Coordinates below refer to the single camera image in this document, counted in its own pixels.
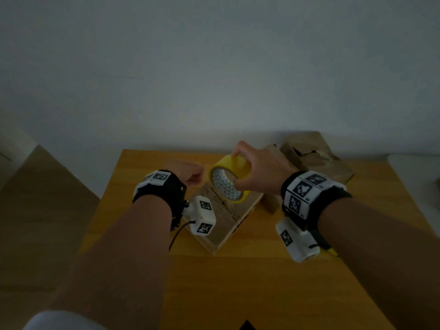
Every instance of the wooden table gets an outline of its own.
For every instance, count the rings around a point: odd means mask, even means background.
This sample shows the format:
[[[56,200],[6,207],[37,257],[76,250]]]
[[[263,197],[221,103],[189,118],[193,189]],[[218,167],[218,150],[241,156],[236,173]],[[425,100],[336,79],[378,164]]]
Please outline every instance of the wooden table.
[[[148,172],[169,159],[209,167],[221,157],[124,150],[80,251],[130,207],[136,184]],[[431,231],[388,163],[348,164],[355,172],[348,190],[356,199]],[[275,231],[281,216],[259,204],[215,256],[181,232],[171,251],[161,329],[234,330],[246,319],[257,330],[392,329],[341,259],[325,251],[300,264],[290,259]]]

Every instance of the white sleeve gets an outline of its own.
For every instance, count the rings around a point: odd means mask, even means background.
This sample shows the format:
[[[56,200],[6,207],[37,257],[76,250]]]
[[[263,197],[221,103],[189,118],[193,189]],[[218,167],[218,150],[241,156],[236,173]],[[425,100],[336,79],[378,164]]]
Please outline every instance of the white sleeve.
[[[79,314],[64,310],[43,311],[25,325],[23,330],[107,330]]]

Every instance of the black cable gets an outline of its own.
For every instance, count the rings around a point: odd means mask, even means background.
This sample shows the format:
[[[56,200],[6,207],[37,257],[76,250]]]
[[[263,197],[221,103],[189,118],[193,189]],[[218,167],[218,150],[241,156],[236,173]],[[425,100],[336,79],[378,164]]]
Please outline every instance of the black cable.
[[[171,250],[171,247],[173,246],[174,241],[176,240],[176,237],[179,235],[180,231],[186,226],[189,225],[190,223],[195,223],[195,221],[188,221],[186,224],[184,224],[182,227],[180,227],[180,229],[177,231],[177,233],[174,235],[173,240],[171,241],[171,244],[169,245],[168,251]]]

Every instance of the packing tape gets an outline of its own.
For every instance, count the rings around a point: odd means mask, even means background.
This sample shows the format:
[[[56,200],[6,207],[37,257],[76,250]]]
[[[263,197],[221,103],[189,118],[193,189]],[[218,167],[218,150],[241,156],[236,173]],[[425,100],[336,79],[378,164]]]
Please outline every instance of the packing tape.
[[[208,173],[212,186],[225,198],[233,203],[242,202],[250,191],[238,191],[234,187],[236,178],[245,178],[252,170],[245,158],[226,155],[212,166]]]

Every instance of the wrist strap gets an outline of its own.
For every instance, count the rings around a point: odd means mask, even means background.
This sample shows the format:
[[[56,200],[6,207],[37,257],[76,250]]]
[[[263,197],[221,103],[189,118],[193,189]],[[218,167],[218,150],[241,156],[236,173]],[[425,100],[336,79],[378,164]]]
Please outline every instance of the wrist strap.
[[[171,227],[178,227],[185,204],[187,186],[168,170],[156,170],[148,174],[135,188],[133,203],[140,197],[152,194],[166,201],[171,209]]]
[[[352,198],[345,185],[317,172],[295,172],[282,185],[283,212],[301,230],[317,231],[322,211],[341,198]]]

